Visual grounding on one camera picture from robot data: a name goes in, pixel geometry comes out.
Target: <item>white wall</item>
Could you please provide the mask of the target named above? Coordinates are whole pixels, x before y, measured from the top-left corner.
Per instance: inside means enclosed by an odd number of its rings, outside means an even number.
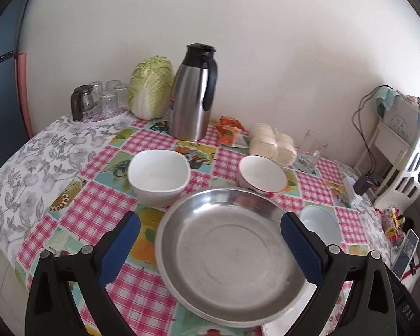
[[[128,82],[153,55],[175,69],[185,46],[215,46],[212,115],[267,122],[294,137],[322,132],[327,156],[362,150],[350,123],[378,84],[420,96],[420,19],[406,0],[31,0],[22,51],[36,131],[69,112],[73,89]],[[364,110],[367,133],[376,123]]]

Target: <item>power cord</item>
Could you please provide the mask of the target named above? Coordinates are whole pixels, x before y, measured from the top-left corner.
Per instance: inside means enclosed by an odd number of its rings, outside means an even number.
[[[361,135],[362,140],[364,141],[365,147],[367,148],[368,156],[370,158],[370,169],[366,173],[366,176],[370,176],[372,173],[375,173],[376,167],[377,167],[377,161],[373,155],[373,153],[370,151],[370,148],[368,147],[367,140],[364,137],[364,131],[362,129],[361,124],[361,111],[364,109],[365,104],[371,100],[375,93],[381,88],[381,87],[389,87],[390,89],[393,89],[391,86],[388,85],[381,85],[375,87],[372,92],[369,94],[366,94],[361,100],[359,101],[358,109],[353,113],[352,115],[352,124],[354,125],[355,129],[358,131],[358,133]],[[355,124],[355,117],[358,116],[358,126]]]

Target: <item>metal screw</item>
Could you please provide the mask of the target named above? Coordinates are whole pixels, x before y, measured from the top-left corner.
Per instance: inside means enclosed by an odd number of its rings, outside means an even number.
[[[39,256],[40,256],[41,259],[46,259],[50,256],[50,254],[51,253],[47,249],[45,249],[45,250],[41,251]]]
[[[94,250],[94,247],[92,245],[84,245],[81,249],[81,252],[83,254],[90,254]]]
[[[341,249],[339,248],[339,246],[336,245],[330,245],[328,247],[328,250],[330,251],[330,253],[332,254],[339,254],[341,252]]]
[[[370,252],[370,256],[374,259],[377,259],[377,260],[381,258],[381,254],[376,250],[372,250]]]

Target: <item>bowl with red rim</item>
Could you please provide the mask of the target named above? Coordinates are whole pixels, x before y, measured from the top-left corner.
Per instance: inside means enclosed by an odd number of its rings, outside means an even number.
[[[238,163],[236,184],[272,197],[275,193],[285,190],[288,178],[282,168],[272,160],[258,155],[248,155]]]

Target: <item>bowl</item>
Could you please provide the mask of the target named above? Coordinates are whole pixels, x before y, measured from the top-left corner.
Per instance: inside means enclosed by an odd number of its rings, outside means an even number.
[[[172,150],[145,150],[132,158],[128,180],[137,200],[150,207],[171,206],[190,180],[187,159]]]
[[[288,178],[272,160],[248,155],[238,163],[237,185],[271,197],[286,188]]]
[[[212,187],[184,196],[157,229],[162,280],[207,321],[244,328],[276,319],[305,283],[280,233],[282,216],[277,204],[249,189]]]
[[[325,245],[341,245],[342,235],[338,221],[323,208],[305,207],[300,213],[300,221],[308,230],[316,232]]]

